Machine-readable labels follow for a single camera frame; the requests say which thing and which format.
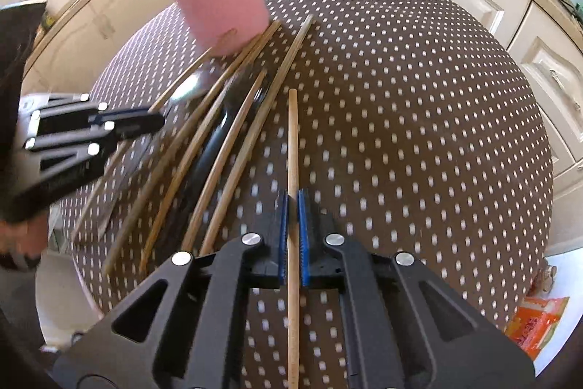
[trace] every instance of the cabinet handle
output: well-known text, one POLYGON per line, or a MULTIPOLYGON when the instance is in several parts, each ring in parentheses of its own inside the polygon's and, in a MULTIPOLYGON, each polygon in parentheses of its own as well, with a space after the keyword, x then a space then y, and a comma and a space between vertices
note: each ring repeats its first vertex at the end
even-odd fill
POLYGON ((576 102, 576 100, 569 94, 569 92, 567 91, 567 88, 565 87, 565 85, 561 81, 559 74, 555 70, 549 70, 549 73, 550 73, 551 78, 557 84, 557 86, 559 86, 559 89, 561 90, 561 92, 570 100, 573 109, 575 109, 576 112, 581 112, 581 105, 578 102, 576 102))

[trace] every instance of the floor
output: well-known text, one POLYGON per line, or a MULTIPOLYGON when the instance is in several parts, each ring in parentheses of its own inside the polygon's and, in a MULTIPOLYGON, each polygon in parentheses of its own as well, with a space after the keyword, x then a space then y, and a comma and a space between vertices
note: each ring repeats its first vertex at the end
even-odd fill
POLYGON ((574 251, 557 254, 547 258, 549 265, 558 267, 555 285, 550 293, 537 295, 544 299, 558 297, 570 297, 555 334, 549 343, 543 348, 535 360, 535 370, 539 375, 544 368, 559 353, 567 339, 575 330, 579 320, 583 316, 583 248, 574 251))
POLYGON ((36 306, 47 346, 66 348, 75 332, 87 332, 101 318, 81 285, 71 256, 47 251, 36 279, 36 306))
POLYGON ((31 349, 44 344, 36 310, 35 272, 0 268, 0 308, 31 349))

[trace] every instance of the bamboo stick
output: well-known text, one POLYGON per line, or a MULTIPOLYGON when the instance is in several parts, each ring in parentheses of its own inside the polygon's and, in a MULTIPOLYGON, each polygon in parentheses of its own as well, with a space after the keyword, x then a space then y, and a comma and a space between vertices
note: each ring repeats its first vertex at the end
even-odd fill
MULTIPOLYGON (((259 56, 261 50, 271 38, 272 33, 275 33, 277 27, 279 26, 279 21, 275 21, 266 31, 265 31, 265 38, 259 43, 257 43, 250 54, 245 58, 242 62, 241 66, 248 65, 255 61, 257 56, 259 56)), ((168 189, 166 191, 166 195, 162 199, 160 204, 160 208, 158 209, 158 213, 156 214, 156 219, 152 224, 152 228, 150 229, 150 233, 148 234, 148 239, 146 240, 144 246, 144 253, 142 254, 142 259, 140 261, 140 272, 144 273, 146 270, 146 265, 148 264, 148 260, 150 259, 150 254, 154 248, 156 240, 158 239, 158 235, 160 233, 160 229, 162 225, 164 225, 164 220, 168 215, 168 211, 170 210, 170 206, 172 205, 172 201, 178 192, 180 185, 183 182, 183 179, 188 172, 196 154, 200 150, 201 145, 205 141, 206 137, 208 136, 209 131, 213 125, 213 122, 220 111, 220 108, 223 103, 224 99, 224 90, 221 96, 215 103, 212 105, 211 109, 206 115, 206 118, 203 119, 202 124, 200 124, 198 130, 196 131, 196 135, 192 138, 192 141, 188 145, 186 152, 184 153, 182 160, 180 161, 179 167, 174 175, 168 189)))
POLYGON ((183 243, 181 246, 183 251, 192 251, 194 241, 196 239, 196 234, 200 228, 200 223, 202 223, 202 215, 204 214, 206 207, 211 201, 216 184, 219 182, 221 172, 223 171, 224 165, 227 163, 228 156, 231 153, 232 146, 235 143, 235 139, 237 139, 239 131, 243 127, 243 123, 245 122, 245 118, 251 109, 257 92, 261 88, 261 83, 265 78, 265 74, 266 70, 262 70, 255 80, 253 86, 245 98, 245 101, 243 101, 241 109, 237 113, 231 128, 228 131, 227 137, 225 138, 222 147, 220 148, 215 163, 213 164, 209 176, 206 179, 205 186, 203 187, 202 192, 200 192, 200 197, 196 203, 194 212, 192 213, 190 223, 188 223, 188 229, 184 235, 183 243))
POLYGON ((172 159, 174 159, 174 155, 180 148, 180 145, 186 140, 186 138, 192 133, 192 130, 198 123, 198 120, 202 116, 202 114, 208 109, 211 102, 214 100, 215 96, 220 92, 221 88, 231 77, 231 75, 239 68, 240 66, 245 66, 247 58, 256 58, 259 55, 259 52, 265 47, 269 39, 273 36, 276 30, 281 25, 279 20, 275 20, 271 23, 271 25, 267 28, 267 30, 259 37, 254 37, 250 43, 237 55, 234 62, 225 70, 225 72, 219 77, 219 79, 215 82, 209 92, 206 94, 204 99, 200 102, 191 116, 188 118, 187 122, 184 124, 180 132, 176 135, 173 142, 170 144, 170 147, 167 149, 164 156, 160 158, 158 165, 148 177, 148 180, 142 190, 140 191, 136 201, 134 202, 132 209, 129 212, 129 215, 126 217, 122 228, 118 231, 116 236, 116 240, 114 241, 111 249, 107 254, 107 258, 105 260, 103 266, 103 274, 107 275, 113 269, 113 265, 117 260, 119 253, 121 252, 121 248, 125 243, 125 240, 129 236, 130 231, 135 226, 136 222, 138 221, 139 216, 142 213, 142 210, 147 205, 150 195, 152 194, 154 188, 156 187, 159 180, 164 175, 166 167, 170 164, 172 159))
MULTIPOLYGON (((232 29, 232 30, 229 30, 228 32, 226 32, 225 34, 223 34, 219 38, 219 40, 217 41, 215 46, 212 46, 211 48, 207 49, 206 52, 204 52, 202 55, 199 56, 199 58, 194 60, 194 62, 192 62, 190 64, 190 66, 188 68, 186 68, 179 75, 179 77, 176 78, 172 82, 172 84, 168 88, 166 88, 166 90, 158 97, 158 99, 154 102, 154 104, 152 106, 150 106, 150 109, 148 110, 148 112, 159 111, 162 108, 162 106, 164 106, 166 101, 168 101, 168 99, 170 99, 170 97, 173 95, 174 91, 176 91, 176 88, 178 88, 184 82, 184 80, 187 79, 192 73, 194 73, 197 69, 199 69, 199 67, 203 63, 205 63, 213 55, 213 52, 218 47, 221 47, 221 45, 226 40, 228 40, 235 32, 236 32, 236 30, 232 29)), ((71 236, 70 236, 71 242, 75 242, 75 239, 77 239, 77 236, 79 235, 79 232, 81 230, 81 226, 83 226, 83 222, 86 220, 87 215, 89 213, 89 210, 93 206, 94 201, 97 199, 97 195, 99 195, 101 193, 101 191, 103 190, 103 186, 105 185, 107 179, 113 173, 113 170, 115 169, 117 164, 121 161, 122 157, 128 151, 128 149, 130 148, 132 143, 133 143, 133 139, 123 141, 118 146, 118 148, 117 148, 116 152, 113 154, 113 156, 110 158, 109 163, 107 164, 107 167, 105 169, 103 176, 97 180, 97 182, 93 186, 93 189, 91 190, 91 194, 87 198, 87 201, 85 201, 85 205, 81 211, 81 215, 79 216, 77 223, 75 225, 75 228, 73 229, 73 232, 71 233, 71 236)))
POLYGON ((300 380, 300 225, 297 220, 299 190, 297 90, 289 91, 287 123, 287 193, 289 226, 287 231, 287 381, 298 389, 300 380))
POLYGON ((241 175, 243 174, 247 160, 249 159, 253 147, 255 146, 255 142, 261 133, 261 128, 267 119, 269 110, 271 109, 271 106, 273 105, 273 102, 275 101, 275 98, 277 97, 279 90, 285 81, 286 75, 292 66, 291 64, 301 47, 301 43, 304 41, 304 38, 310 29, 313 19, 314 16, 310 14, 307 18, 305 18, 304 23, 302 23, 296 38, 291 44, 291 47, 283 59, 282 64, 278 68, 278 72, 276 73, 275 78, 269 87, 269 91, 267 92, 267 96, 263 100, 263 103, 261 104, 259 111, 257 112, 255 119, 251 124, 251 127, 247 131, 245 141, 241 146, 241 150, 237 154, 237 159, 232 166, 231 173, 229 174, 227 182, 223 187, 221 198, 217 204, 217 207, 215 208, 215 212, 213 213, 209 227, 207 228, 205 239, 200 248, 199 255, 201 256, 213 252, 215 239, 219 233, 220 225, 223 222, 225 215, 227 214, 228 205, 231 202, 232 195, 234 194, 235 188, 237 188, 237 184, 239 183, 241 175))
POLYGON ((188 148, 186 149, 186 152, 182 157, 182 160, 180 161, 176 173, 172 177, 172 181, 170 182, 166 194, 162 199, 160 208, 158 210, 158 214, 156 215, 156 219, 154 220, 154 223, 150 228, 148 239, 146 240, 146 243, 144 245, 144 253, 142 254, 142 259, 140 261, 141 274, 143 274, 146 270, 146 265, 148 264, 148 260, 150 259, 150 254, 154 249, 154 244, 158 239, 160 229, 164 224, 164 220, 166 219, 166 215, 170 210, 172 201, 174 200, 174 197, 176 196, 176 193, 178 192, 180 185, 182 184, 184 177, 186 176, 186 173, 190 170, 192 161, 196 157, 196 154, 200 150, 200 147, 205 141, 206 136, 208 136, 208 133, 211 130, 211 127, 216 117, 219 115, 219 112, 222 109, 223 100, 225 95, 227 94, 227 89, 228 86, 224 88, 223 91, 221 91, 221 93, 211 106, 211 109, 209 109, 209 112, 206 114, 205 119, 203 119, 202 123, 200 123, 198 129, 196 130, 196 134, 192 138, 190 144, 188 145, 188 148))

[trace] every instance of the orange package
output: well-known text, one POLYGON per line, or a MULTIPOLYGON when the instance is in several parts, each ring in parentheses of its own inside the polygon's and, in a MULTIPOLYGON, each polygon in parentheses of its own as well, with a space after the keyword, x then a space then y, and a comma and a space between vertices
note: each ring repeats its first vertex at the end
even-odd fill
POLYGON ((553 336, 568 301, 569 297, 549 300, 525 297, 506 327, 506 336, 534 361, 553 336))

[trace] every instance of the brown tablecloth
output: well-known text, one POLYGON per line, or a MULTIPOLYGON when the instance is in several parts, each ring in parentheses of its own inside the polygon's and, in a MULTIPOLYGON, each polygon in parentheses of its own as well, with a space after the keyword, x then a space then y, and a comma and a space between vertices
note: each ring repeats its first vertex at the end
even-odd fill
MULTIPOLYGON (((488 31, 450 0, 265 1, 272 17, 283 22, 257 60, 270 71, 308 13, 316 23, 263 127, 218 245, 252 230, 273 206, 278 188, 286 188, 286 94, 297 88, 300 186, 312 188, 342 232, 378 254, 407 249, 504 327, 536 273, 551 216, 550 147, 523 73, 488 31)), ((92 95, 112 107, 150 104, 197 56, 195 47, 172 5, 116 55, 92 95)), ((217 59, 205 67, 218 74, 227 63, 217 59)), ((104 311, 139 283, 142 244, 172 169, 105 280, 100 268, 107 248, 191 109, 174 107, 159 138, 133 145, 74 246, 77 266, 104 311), (123 184, 124 174, 131 176, 129 184, 123 184), (105 240, 97 242, 99 216, 112 198, 118 199, 116 209, 105 240)), ((69 230, 89 189, 65 200, 69 230)), ((215 204, 216 197, 205 224, 215 204)), ((284 293, 259 290, 251 296, 247 387, 284 387, 285 299, 284 293)), ((336 293, 308 292, 302 314, 301 383, 344 387, 336 293)))

